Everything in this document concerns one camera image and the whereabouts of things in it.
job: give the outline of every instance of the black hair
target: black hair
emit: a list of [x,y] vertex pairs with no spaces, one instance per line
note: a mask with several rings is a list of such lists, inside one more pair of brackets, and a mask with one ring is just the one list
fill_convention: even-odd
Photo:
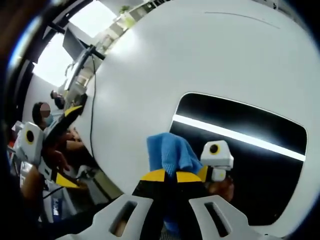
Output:
[[34,124],[38,125],[40,127],[41,123],[43,122],[42,116],[41,116],[41,112],[40,112],[40,108],[41,105],[44,104],[44,102],[37,102],[33,105],[32,108],[32,119]]
[[50,92],[50,97],[51,97],[52,99],[54,99],[54,91],[55,91],[55,90],[52,90],[52,91]]

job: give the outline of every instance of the white light bar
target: white light bar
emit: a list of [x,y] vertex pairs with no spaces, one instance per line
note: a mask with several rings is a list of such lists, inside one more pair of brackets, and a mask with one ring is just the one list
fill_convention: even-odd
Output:
[[247,144],[252,144],[254,146],[257,146],[257,147],[260,147],[260,148],[263,148],[263,149],[267,149],[267,150],[273,151],[275,153],[282,154],[282,155],[285,155],[285,156],[288,156],[290,158],[294,158],[294,159],[297,159],[297,160],[300,160],[300,161],[303,161],[303,162],[306,159],[305,155],[297,153],[295,151],[291,151],[291,150],[286,149],[284,147],[281,147],[281,146],[278,146],[278,145],[274,145],[274,144],[269,143],[267,141],[263,141],[263,140],[260,140],[258,138],[255,138],[255,137],[248,136],[248,135],[245,135],[243,133],[239,133],[239,132],[236,132],[236,131],[225,129],[225,128],[220,127],[220,126],[215,126],[215,125],[212,125],[212,124],[209,124],[209,123],[205,123],[203,121],[194,120],[192,118],[181,116],[181,115],[177,115],[177,114],[175,114],[173,116],[172,120],[176,121],[178,123],[186,124],[186,125],[189,125],[189,126],[192,126],[192,127],[196,127],[196,128],[199,128],[199,129],[203,129],[203,130],[215,133],[215,134],[219,134],[219,135],[223,135],[223,136],[235,139],[235,140],[239,140],[239,141],[247,143]]

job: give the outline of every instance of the monitor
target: monitor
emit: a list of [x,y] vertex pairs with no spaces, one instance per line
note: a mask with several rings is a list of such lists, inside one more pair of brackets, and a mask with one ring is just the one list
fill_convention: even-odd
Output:
[[69,28],[67,28],[64,33],[62,46],[74,61],[76,61],[79,58],[80,54],[86,49],[85,46]]

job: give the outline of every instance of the blue cloth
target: blue cloth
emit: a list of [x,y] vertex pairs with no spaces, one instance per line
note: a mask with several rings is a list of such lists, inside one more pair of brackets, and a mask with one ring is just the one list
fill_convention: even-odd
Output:
[[177,170],[197,174],[203,167],[183,137],[165,132],[148,137],[146,143],[150,171],[163,168],[172,177]]

